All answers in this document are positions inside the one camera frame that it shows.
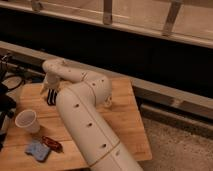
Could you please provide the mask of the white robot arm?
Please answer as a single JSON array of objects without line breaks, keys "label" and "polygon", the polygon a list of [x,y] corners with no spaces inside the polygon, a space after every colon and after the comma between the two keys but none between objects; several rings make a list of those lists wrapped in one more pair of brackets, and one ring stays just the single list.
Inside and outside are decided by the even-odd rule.
[{"label": "white robot arm", "polygon": [[91,171],[144,171],[96,110],[111,101],[109,78],[70,67],[63,59],[46,60],[42,68],[43,91],[57,92],[57,111]]}]

